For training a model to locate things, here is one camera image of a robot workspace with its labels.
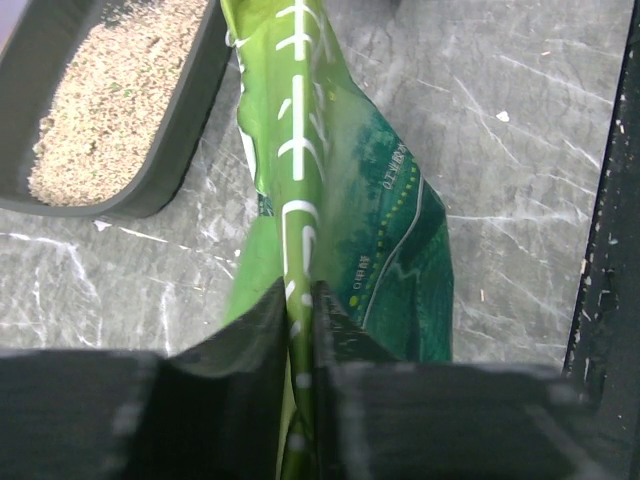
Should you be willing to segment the green litter bag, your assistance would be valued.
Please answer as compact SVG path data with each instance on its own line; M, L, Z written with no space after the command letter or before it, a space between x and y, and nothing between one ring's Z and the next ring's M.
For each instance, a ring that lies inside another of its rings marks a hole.
M316 475L312 285L396 357L452 357L445 207L356 86L320 1L225 1L237 123L258 194L226 317L284 284L289 328L280 479Z

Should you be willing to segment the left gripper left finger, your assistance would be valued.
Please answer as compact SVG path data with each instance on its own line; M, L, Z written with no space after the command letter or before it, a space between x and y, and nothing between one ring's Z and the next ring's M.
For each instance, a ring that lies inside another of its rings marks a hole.
M5 349L5 479L272 479L286 312L281 282L229 325L166 357Z

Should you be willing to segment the grey litter box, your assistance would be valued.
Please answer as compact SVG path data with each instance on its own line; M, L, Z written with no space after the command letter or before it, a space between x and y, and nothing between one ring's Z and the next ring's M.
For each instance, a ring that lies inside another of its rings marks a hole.
M57 207L33 197L32 147L54 91L109 1L29 1L1 52L1 206L51 217L144 218L173 200L186 176L224 76L230 49L221 5L204 10L164 116L141 168L112 198L90 206Z

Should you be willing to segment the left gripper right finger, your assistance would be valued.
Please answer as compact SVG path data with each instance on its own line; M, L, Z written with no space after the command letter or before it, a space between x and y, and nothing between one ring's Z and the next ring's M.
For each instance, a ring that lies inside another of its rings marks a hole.
M313 288L322 479L604 479L578 392L535 364L415 363Z

